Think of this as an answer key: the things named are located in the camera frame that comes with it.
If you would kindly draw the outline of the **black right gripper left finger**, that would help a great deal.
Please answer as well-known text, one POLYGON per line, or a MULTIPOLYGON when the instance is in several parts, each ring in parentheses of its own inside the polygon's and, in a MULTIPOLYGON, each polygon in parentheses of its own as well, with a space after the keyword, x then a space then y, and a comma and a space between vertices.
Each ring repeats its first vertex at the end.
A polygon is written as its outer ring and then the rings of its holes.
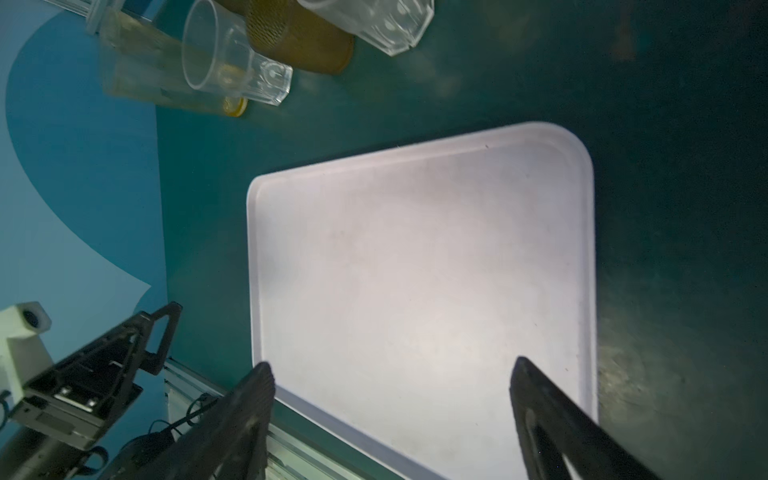
POLYGON ((270 365, 258 363, 211 407, 199 425, 131 477, 264 479, 275 394, 270 365))

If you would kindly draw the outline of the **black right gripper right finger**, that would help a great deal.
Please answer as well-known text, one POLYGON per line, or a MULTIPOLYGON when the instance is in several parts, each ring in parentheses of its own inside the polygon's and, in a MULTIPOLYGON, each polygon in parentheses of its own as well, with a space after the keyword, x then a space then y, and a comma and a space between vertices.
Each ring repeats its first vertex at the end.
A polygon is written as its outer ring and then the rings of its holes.
POLYGON ((516 359, 509 395, 530 479, 656 479, 530 359, 516 359))

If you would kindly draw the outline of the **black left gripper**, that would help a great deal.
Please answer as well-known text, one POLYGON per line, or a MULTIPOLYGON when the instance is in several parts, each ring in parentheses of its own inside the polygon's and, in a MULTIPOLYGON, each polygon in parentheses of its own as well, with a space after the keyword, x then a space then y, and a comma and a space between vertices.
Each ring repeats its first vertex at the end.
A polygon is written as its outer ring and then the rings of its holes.
POLYGON ((143 393, 138 370, 158 375, 183 307, 171 301, 135 314, 135 327, 115 328, 30 380, 11 419, 78 450, 88 450, 143 393))

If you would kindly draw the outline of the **lilac plastic tray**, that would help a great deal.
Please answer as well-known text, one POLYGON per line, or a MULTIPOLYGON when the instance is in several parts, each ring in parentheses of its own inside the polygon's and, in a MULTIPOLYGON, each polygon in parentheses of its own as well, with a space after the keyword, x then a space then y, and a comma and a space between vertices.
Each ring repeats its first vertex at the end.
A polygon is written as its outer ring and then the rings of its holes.
POLYGON ((256 177, 252 356, 406 479, 521 479, 525 356, 598 413, 593 163, 529 122, 256 177))

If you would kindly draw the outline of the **brown amber short cup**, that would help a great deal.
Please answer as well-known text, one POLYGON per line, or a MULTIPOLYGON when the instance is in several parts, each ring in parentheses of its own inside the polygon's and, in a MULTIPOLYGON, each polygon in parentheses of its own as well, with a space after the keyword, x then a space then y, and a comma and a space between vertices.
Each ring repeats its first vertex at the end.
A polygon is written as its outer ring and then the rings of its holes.
POLYGON ((257 53, 300 70, 338 75, 349 64, 355 37, 296 0, 223 0, 245 22, 257 53))

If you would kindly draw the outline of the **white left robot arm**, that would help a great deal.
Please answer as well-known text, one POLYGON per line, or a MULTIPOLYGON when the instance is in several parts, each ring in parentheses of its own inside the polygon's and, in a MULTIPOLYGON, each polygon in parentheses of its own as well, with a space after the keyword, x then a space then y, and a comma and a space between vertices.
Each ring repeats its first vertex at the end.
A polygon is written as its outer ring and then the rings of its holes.
POLYGON ((138 372, 158 375, 181 317, 171 302, 141 311, 60 361, 41 336, 52 321, 38 302, 1 313, 1 423, 18 431, 1 448, 4 479, 121 477, 173 441, 168 430, 112 463, 100 440, 142 394, 138 372))

